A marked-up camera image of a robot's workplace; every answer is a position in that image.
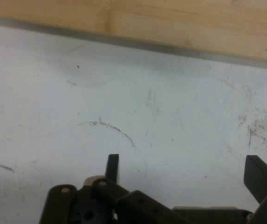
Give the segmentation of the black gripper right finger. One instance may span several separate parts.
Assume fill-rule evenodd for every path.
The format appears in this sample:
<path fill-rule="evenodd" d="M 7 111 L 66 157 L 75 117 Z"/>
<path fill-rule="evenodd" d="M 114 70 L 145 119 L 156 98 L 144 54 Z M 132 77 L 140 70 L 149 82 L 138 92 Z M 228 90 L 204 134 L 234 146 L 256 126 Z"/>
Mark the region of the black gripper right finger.
<path fill-rule="evenodd" d="M 267 224 L 267 164 L 259 156 L 246 156 L 243 181 L 259 203 L 256 211 L 247 215 L 247 223 Z"/>

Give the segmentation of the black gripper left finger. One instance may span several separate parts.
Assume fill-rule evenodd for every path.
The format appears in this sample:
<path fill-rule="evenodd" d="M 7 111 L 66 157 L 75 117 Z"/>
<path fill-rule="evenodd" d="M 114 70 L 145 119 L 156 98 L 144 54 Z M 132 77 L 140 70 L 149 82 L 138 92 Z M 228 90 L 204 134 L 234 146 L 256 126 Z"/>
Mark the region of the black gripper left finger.
<path fill-rule="evenodd" d="M 50 189 L 41 224 L 183 224 L 185 220 L 140 191 L 117 184 L 119 155 L 108 156 L 105 175 L 77 189 L 58 185 Z"/>

